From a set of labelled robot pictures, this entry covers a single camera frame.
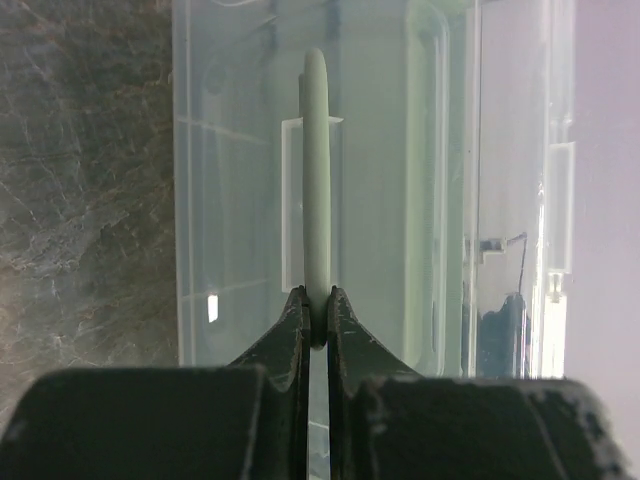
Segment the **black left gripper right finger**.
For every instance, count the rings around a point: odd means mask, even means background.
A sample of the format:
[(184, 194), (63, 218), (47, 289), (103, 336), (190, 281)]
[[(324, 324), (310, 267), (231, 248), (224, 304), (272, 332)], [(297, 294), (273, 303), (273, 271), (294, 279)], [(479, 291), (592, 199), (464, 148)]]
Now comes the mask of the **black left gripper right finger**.
[(627, 479), (598, 397), (566, 379), (426, 378), (328, 303), (335, 479)]

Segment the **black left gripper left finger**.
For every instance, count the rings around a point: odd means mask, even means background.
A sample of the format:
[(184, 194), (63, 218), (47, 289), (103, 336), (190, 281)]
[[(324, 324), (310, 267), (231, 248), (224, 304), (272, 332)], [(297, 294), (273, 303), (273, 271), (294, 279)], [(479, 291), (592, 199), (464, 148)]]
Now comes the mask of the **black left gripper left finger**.
[(40, 377), (1, 439), (5, 479), (304, 479), (308, 299), (226, 366)]

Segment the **translucent green tool box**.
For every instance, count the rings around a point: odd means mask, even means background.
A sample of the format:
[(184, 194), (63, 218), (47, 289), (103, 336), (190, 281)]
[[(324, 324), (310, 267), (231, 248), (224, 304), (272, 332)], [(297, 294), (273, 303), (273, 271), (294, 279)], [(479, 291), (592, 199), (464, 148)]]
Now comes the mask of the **translucent green tool box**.
[(330, 471), (328, 303), (426, 378), (562, 379), (571, 1), (177, 1), (179, 358), (226, 366), (308, 299), (308, 475)]

